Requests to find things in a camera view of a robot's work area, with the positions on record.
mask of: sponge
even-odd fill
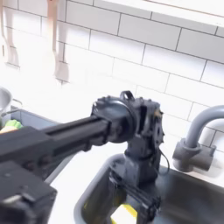
[[[17,120],[9,120],[5,124],[4,128],[1,129],[0,134],[13,131],[13,130],[19,130],[21,128],[23,128],[23,125],[21,124],[21,122],[18,122]]]

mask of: cable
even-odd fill
[[[171,169],[170,162],[169,162],[168,158],[166,157],[166,155],[160,149],[159,149],[159,151],[160,151],[161,155],[164,156],[164,158],[165,158],[165,160],[167,162],[167,170],[164,173],[158,171],[158,175],[165,176],[165,175],[167,175],[169,173],[169,171]]]

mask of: kitchen sink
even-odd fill
[[[100,223],[100,217],[103,216],[101,208],[111,203],[113,197],[105,201],[109,198],[109,165],[117,160],[122,161],[123,155],[110,158],[83,193],[74,209],[75,223],[94,224],[97,221]],[[161,172],[165,172],[166,169],[163,166],[160,167]],[[159,176],[154,186],[143,186],[142,189],[146,192],[159,192],[162,198],[161,209],[153,224],[224,223],[224,189],[217,185],[170,170],[167,175]]]
[[[163,203],[155,224],[224,223],[223,188],[174,170],[159,177],[156,186]]]

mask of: faucet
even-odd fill
[[[224,106],[208,108],[193,120],[186,138],[176,145],[172,155],[174,167],[181,172],[191,172],[193,167],[208,171],[214,158],[216,147],[202,150],[199,139],[202,130],[213,120],[224,118]]]

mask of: kitchen utensil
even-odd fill
[[[58,55],[56,53],[57,15],[59,0],[47,0],[47,54],[46,66],[50,74],[55,74],[58,70]]]
[[[11,102],[18,102],[20,108],[11,109]],[[0,87],[0,128],[11,119],[11,114],[19,111],[23,104],[21,101],[13,99],[11,93],[4,87]]]
[[[11,57],[11,48],[4,36],[4,12],[3,0],[0,0],[0,60],[9,62]]]

